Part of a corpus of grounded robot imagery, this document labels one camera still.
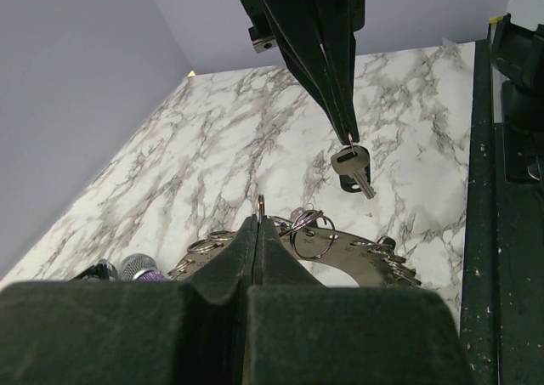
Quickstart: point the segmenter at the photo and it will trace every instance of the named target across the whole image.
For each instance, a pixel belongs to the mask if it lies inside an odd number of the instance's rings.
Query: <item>gray wall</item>
[[[154,0],[0,0],[0,277],[189,70]]]
[[[239,0],[156,0],[197,73],[283,65],[280,53],[253,52]],[[507,0],[366,0],[357,53],[369,54],[481,39]]]

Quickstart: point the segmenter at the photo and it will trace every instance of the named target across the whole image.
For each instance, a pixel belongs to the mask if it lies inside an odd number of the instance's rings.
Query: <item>purple microphone handle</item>
[[[150,270],[141,275],[136,281],[168,281],[158,270]]]

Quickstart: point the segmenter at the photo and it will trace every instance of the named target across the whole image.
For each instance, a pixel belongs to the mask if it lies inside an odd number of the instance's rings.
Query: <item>key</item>
[[[370,165],[371,158],[364,148],[354,145],[353,149],[346,149],[331,157],[331,164],[338,175],[348,175],[353,178],[366,198],[371,200],[376,196],[376,191],[366,179],[366,168]]]

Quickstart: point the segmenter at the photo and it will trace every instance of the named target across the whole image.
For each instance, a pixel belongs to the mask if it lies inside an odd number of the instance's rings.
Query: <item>white marble surface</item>
[[[69,278],[134,252],[168,270],[210,229],[323,209],[340,230],[390,235],[458,314],[473,90],[472,43],[357,57],[354,105],[377,197],[343,192],[324,112],[276,67],[184,80],[0,282]]]

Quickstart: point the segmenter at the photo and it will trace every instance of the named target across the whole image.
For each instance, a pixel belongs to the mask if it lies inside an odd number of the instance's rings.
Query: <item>silver microphone grille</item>
[[[145,270],[158,270],[155,260],[143,253],[134,253],[121,261],[119,275],[122,281],[132,281]]]

